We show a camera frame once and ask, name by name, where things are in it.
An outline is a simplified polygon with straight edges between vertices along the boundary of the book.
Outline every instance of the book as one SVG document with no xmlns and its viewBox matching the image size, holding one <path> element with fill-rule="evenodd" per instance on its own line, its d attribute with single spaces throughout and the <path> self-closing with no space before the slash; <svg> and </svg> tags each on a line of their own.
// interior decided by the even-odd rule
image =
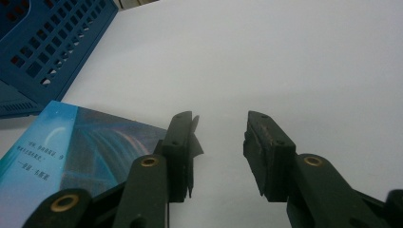
<svg viewBox="0 0 403 228">
<path fill-rule="evenodd" d="M 0 160 L 0 226 L 21 227 L 50 195 L 84 188 L 92 197 L 125 181 L 166 130 L 51 102 Z"/>
</svg>

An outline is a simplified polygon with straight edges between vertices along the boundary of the blue basket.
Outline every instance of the blue basket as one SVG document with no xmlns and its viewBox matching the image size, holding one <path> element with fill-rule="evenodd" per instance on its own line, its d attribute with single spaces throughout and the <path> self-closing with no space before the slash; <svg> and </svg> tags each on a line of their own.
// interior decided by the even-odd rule
<svg viewBox="0 0 403 228">
<path fill-rule="evenodd" d="M 60 101 L 117 11 L 113 0 L 0 0 L 0 118 Z"/>
</svg>

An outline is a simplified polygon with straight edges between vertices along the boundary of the black plastic arm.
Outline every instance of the black plastic arm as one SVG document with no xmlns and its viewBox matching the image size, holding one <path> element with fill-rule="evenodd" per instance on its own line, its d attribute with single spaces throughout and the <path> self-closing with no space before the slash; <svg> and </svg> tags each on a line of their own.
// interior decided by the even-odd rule
<svg viewBox="0 0 403 228">
<path fill-rule="evenodd" d="M 250 111 L 243 144 L 260 193 L 287 201 L 295 228 L 403 227 L 403 190 L 386 203 L 356 192 L 332 164 L 317 155 L 297 155 L 296 146 L 265 114 Z"/>
<path fill-rule="evenodd" d="M 193 188 L 193 159 L 202 153 L 192 112 L 171 121 L 154 154 L 132 163 L 126 182 L 92 198 L 84 189 L 67 189 L 45 199 L 24 227 L 165 228 L 169 202 L 183 202 Z"/>
</svg>

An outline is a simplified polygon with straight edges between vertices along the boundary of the screw hole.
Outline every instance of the screw hole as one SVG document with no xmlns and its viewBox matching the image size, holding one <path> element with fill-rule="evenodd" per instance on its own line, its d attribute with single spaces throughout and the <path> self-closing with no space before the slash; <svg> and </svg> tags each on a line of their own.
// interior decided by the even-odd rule
<svg viewBox="0 0 403 228">
<path fill-rule="evenodd" d="M 323 161 L 316 157 L 306 157 L 304 159 L 304 161 L 305 161 L 305 163 L 312 165 L 312 166 L 321 166 L 323 164 Z"/>
<path fill-rule="evenodd" d="M 78 201 L 79 197 L 77 195 L 64 195 L 50 205 L 50 210 L 53 212 L 65 212 L 73 208 Z"/>
<path fill-rule="evenodd" d="M 144 167 L 150 167 L 154 166 L 158 163 L 158 160 L 155 158 L 146 158 L 142 160 L 142 166 Z"/>
</svg>

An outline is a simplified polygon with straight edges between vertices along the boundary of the white background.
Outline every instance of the white background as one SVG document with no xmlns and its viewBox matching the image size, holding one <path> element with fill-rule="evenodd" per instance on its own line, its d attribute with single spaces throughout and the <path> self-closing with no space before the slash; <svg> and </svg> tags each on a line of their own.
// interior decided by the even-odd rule
<svg viewBox="0 0 403 228">
<path fill-rule="evenodd" d="M 248 110 L 380 200 L 403 188 L 403 2 L 162 0 L 120 12 L 63 102 L 167 128 L 204 155 L 171 227 L 290 227 L 242 155 Z M 34 117 L 0 120 L 4 155 Z"/>
</svg>

